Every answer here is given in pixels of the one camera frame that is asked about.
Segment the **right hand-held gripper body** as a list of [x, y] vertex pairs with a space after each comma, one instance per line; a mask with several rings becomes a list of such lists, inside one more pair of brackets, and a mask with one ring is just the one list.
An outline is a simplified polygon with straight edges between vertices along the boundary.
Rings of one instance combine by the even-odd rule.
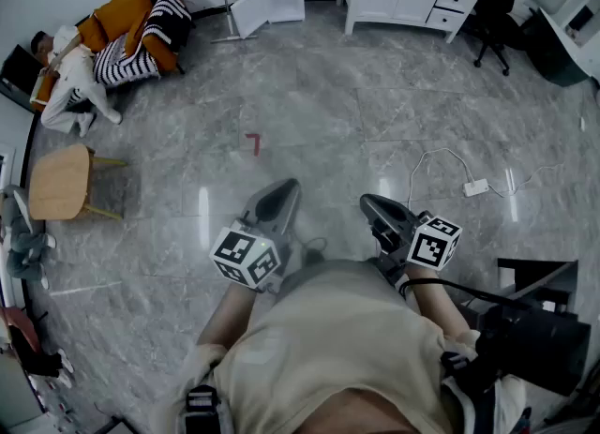
[[375, 266], [392, 285], [403, 276], [409, 263], [440, 271], [456, 251], [461, 227], [444, 217], [432, 217], [427, 211], [419, 219], [421, 224], [413, 225], [409, 236], [379, 233], [372, 228], [381, 248]]

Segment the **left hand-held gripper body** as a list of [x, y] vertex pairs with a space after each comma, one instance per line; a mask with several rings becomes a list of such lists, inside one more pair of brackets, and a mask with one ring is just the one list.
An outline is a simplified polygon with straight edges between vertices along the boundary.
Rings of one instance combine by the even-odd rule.
[[224, 227], [209, 257], [226, 279], [255, 292], [277, 288], [292, 256], [291, 229], [236, 217]]

